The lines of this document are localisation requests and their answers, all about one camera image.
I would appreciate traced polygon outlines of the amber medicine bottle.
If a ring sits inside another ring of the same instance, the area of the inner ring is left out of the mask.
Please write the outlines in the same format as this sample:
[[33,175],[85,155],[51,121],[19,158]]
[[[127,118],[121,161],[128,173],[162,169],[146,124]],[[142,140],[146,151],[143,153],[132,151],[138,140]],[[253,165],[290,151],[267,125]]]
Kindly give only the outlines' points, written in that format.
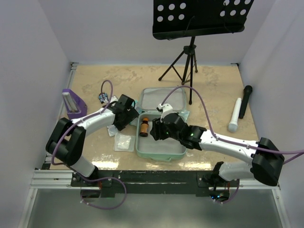
[[143,118],[142,123],[140,125],[140,132],[139,136],[140,137],[147,137],[148,136],[148,130],[149,130],[149,124],[148,124],[149,119],[148,118]]

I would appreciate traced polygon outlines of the white gauze packet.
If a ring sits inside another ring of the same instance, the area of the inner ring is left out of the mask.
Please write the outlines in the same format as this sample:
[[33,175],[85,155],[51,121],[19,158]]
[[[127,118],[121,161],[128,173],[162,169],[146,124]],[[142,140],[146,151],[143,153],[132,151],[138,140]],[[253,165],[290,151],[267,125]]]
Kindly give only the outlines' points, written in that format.
[[117,133],[114,136],[114,151],[133,152],[135,144],[135,137],[131,135],[124,135]]

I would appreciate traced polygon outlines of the small clear packet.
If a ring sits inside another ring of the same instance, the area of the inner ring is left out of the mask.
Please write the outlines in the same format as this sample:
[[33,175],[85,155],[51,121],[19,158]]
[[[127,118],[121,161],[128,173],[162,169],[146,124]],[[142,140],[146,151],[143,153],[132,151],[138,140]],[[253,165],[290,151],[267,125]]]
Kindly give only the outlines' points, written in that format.
[[114,125],[107,126],[107,131],[110,137],[115,136],[119,132]]

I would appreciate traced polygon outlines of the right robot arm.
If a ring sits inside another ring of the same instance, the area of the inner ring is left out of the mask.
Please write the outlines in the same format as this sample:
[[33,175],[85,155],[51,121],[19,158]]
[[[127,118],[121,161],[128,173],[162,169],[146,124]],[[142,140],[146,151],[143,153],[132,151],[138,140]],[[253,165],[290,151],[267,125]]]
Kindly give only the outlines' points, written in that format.
[[150,134],[156,141],[172,138],[187,149],[218,152],[239,159],[235,163],[216,164],[211,180],[218,187],[234,179],[256,179],[262,184],[276,186],[285,161],[267,138],[246,141],[213,135],[206,128],[188,125],[177,113],[153,119]]

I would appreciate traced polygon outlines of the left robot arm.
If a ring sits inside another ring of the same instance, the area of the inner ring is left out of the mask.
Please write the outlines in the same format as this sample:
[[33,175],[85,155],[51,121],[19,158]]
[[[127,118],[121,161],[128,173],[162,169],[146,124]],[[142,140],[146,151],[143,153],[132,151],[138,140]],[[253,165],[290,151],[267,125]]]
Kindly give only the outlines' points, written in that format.
[[47,144],[46,151],[52,154],[70,169],[82,175],[82,182],[94,186],[98,182],[97,167],[83,155],[85,139],[101,128],[114,125],[118,131],[123,130],[131,121],[139,116],[135,109],[135,101],[121,95],[98,111],[82,118],[58,120]]

